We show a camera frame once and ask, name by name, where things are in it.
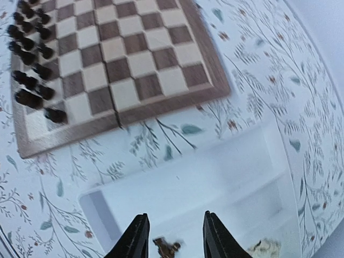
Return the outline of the dark chess piece eleventh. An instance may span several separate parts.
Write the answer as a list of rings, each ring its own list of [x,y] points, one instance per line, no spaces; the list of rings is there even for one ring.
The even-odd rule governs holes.
[[[24,33],[20,31],[15,25],[9,25],[7,33],[10,37],[19,41],[26,51],[30,51],[35,46],[35,42],[30,38],[26,38],[24,36]]]

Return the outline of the dark pawn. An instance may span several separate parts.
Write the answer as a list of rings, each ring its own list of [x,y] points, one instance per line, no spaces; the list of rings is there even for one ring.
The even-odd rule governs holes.
[[[53,123],[64,123],[66,121],[66,113],[63,110],[53,109],[50,107],[45,108],[44,116]]]

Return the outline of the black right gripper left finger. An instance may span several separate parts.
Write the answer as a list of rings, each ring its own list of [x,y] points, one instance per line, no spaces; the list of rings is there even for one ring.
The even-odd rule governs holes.
[[[136,215],[115,246],[104,257],[148,258],[149,230],[148,215]]]

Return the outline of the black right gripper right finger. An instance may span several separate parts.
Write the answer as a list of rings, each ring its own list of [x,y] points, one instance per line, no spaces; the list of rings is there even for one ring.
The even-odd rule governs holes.
[[[214,212],[206,211],[203,222],[204,257],[246,257],[246,251]]]

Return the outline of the wooden chessboard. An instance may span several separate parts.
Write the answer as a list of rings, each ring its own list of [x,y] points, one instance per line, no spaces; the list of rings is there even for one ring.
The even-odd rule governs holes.
[[[13,120],[18,152],[23,159],[119,127],[189,106],[228,96],[230,85],[218,49],[194,1],[26,1],[35,15],[26,38],[35,42],[27,52],[36,55],[27,66],[11,51],[15,70],[54,89],[44,100],[11,78]],[[43,9],[51,20],[43,25],[36,14]],[[51,31],[42,40],[35,27]],[[21,43],[15,41],[22,50]],[[54,55],[45,60],[38,50]],[[53,71],[42,80],[33,66]],[[32,109],[15,101],[25,89],[42,98]],[[44,116],[45,108],[63,110],[64,123]]]

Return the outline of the dark chess piece thirteenth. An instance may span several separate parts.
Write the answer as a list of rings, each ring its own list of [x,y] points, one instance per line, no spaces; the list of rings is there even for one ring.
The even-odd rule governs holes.
[[[42,98],[25,89],[20,89],[15,93],[15,101],[32,109],[40,109],[42,107]]]

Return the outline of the dark chess piece twelfth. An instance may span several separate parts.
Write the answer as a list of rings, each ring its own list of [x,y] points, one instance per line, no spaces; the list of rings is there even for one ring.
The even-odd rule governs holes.
[[[39,33],[40,38],[42,40],[47,40],[50,36],[51,36],[51,31],[43,26],[41,26],[41,24],[38,24],[35,27],[36,31]]]

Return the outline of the dark chess piece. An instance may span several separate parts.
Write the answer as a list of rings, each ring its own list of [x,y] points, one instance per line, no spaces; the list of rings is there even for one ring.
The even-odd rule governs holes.
[[[35,54],[22,50],[15,41],[11,41],[9,43],[9,50],[12,51],[15,55],[19,56],[22,62],[27,66],[34,64],[36,60]]]
[[[30,33],[33,30],[33,25],[30,22],[25,21],[24,17],[19,12],[15,12],[13,14],[13,18],[16,24],[20,25],[25,33]]]
[[[12,72],[12,77],[16,82],[24,85],[28,90],[34,90],[38,84],[38,80],[32,76],[27,76],[26,73],[15,70]]]
[[[50,100],[54,97],[55,91],[50,87],[46,87],[44,85],[38,85],[36,87],[36,92],[40,95],[44,100]]]
[[[54,50],[47,46],[38,47],[39,52],[45,60],[50,59],[54,55]]]
[[[50,20],[51,20],[50,15],[46,14],[46,13],[44,12],[43,9],[37,9],[37,10],[36,10],[36,14],[37,14],[37,16],[39,17],[40,22],[41,22],[43,25],[48,24],[48,23],[50,22]]]
[[[42,79],[42,80],[45,80],[45,81],[49,81],[52,79],[53,77],[53,71],[48,68],[48,67],[45,67],[39,63],[36,63],[34,66],[33,66],[33,71]]]
[[[31,19],[34,15],[35,12],[34,10],[30,7],[28,2],[26,1],[19,1],[18,6],[21,9],[21,12],[25,15],[27,19]]]

